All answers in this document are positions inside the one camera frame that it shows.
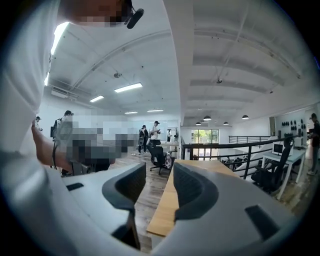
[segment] ceiling light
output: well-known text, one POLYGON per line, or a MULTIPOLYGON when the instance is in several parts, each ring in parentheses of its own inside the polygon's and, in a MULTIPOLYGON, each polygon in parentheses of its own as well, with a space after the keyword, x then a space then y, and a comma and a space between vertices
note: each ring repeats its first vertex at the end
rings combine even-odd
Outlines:
POLYGON ((64 33, 65 29, 67 28, 67 25, 69 24, 69 22, 65 22, 60 24, 59 26, 56 27, 55 31, 54 31, 54 41, 53 41, 53 46, 51 48, 51 54, 54 55, 56 48, 58 46, 59 40, 62 36, 62 34, 64 33))
POLYGON ((96 97, 96 98, 93 98, 92 100, 90 100, 90 102, 96 102, 96 101, 98 101, 98 100, 101 100, 101 99, 103 99, 104 97, 103 96, 98 96, 98 97, 96 97))
POLYGON ((148 110, 147 112, 160 112, 160 111, 164 111, 163 109, 155 109, 155 110, 148 110))
POLYGON ((203 118, 203 121, 210 121, 211 120, 211 117, 206 115, 204 118, 203 118))
POLYGON ((122 87, 122 88, 116 89, 114 91, 116 93, 121 93, 121 92, 124 92, 124 91, 127 91, 127 90, 139 88, 139 87, 142 87, 142 84, 140 82, 132 84, 132 85, 129 85, 129 86, 126 86, 126 87, 122 87))
POLYGON ((48 85, 48 80, 49 80, 49 72, 46 75, 46 78, 44 79, 44 85, 47 86, 48 85))

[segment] black office chair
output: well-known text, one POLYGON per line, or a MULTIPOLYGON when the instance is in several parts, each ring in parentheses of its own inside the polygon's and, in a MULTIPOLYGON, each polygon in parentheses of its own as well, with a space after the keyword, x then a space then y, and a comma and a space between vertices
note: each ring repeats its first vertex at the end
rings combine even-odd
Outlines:
POLYGON ((146 147, 148 148, 148 150, 151 154, 151 162, 155 165, 154 167, 150 168, 150 171, 152 169, 159 168, 159 175, 160 175, 161 169, 166 169, 166 170, 171 171, 172 166, 174 165, 174 162, 175 162, 174 157, 171 158, 171 161, 172 161, 171 167, 167 168, 166 156, 164 155, 163 147, 162 146, 150 146, 150 145, 147 145, 146 147))
POLYGON ((276 191, 282 185, 283 174, 288 169, 288 166, 285 165, 292 147, 290 142, 290 138, 284 141, 285 149, 282 152, 279 162, 271 161, 271 168, 269 169, 257 166, 256 169, 258 172, 251 176, 251 179, 255 181, 255 185, 262 188, 267 193, 276 191))

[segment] railing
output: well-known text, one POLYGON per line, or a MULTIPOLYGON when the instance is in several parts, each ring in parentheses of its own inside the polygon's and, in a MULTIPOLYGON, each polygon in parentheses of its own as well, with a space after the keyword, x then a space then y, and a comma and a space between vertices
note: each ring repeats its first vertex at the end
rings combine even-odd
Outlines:
POLYGON ((270 136, 229 136, 229 144, 266 142, 270 136))
POLYGON ((255 153, 267 152, 267 151, 271 151, 272 150, 272 148, 269 148, 269 149, 265 149, 265 150, 257 150, 255 152, 252 152, 252 147, 259 147, 260 148, 260 146, 263 146, 263 145, 272 144, 274 142, 282 142, 286 138, 273 139, 273 140, 267 140, 267 141, 261 141, 261 142, 258 141, 258 142, 251 142, 251 143, 237 143, 237 144, 182 144, 182 156, 181 156, 181 159, 185 159, 186 150, 189 150, 189 153, 190 153, 189 159, 190 160, 199 160, 199 159, 202 159, 202 158, 203 158, 203 160, 205 160, 206 158, 209 158, 209 160, 211 160, 211 158, 216 158, 217 160, 221 160, 221 158, 230 159, 230 157, 247 156, 247 159, 243 159, 243 161, 239 161, 239 162, 223 162, 223 164, 225 166, 228 166, 228 167, 230 165, 238 165, 238 164, 246 163, 245 168, 233 170, 234 172, 240 172, 240 171, 244 171, 245 170, 244 175, 240 176, 240 177, 243 177, 243 179, 245 180, 247 178, 249 169, 253 169, 253 168, 256 168, 257 166, 261 166, 258 163, 257 165, 250 167, 250 162, 262 160, 262 157, 251 160, 251 155, 255 154, 255 153), (227 155, 210 155, 210 156, 207 156, 207 155, 205 155, 205 156, 194 155, 194 149, 234 149, 234 148, 243 148, 243 147, 248 147, 249 148, 248 153, 227 154, 227 155))

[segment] white ceiling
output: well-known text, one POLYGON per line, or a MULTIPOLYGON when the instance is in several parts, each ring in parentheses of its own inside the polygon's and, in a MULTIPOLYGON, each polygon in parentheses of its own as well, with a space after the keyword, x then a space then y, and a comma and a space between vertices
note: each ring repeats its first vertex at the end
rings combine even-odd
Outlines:
POLYGON ((293 22, 272 1, 193 0, 193 64, 182 104, 173 24, 164 3, 132 2, 145 11, 134 29, 67 27, 52 60, 51 86, 88 104, 103 95, 92 105, 118 113, 169 114, 186 106, 185 125, 210 115, 220 126, 257 97, 303 80, 313 65, 293 22), (116 72, 122 77, 114 78, 116 72), (114 92, 138 82, 143 88, 114 92))

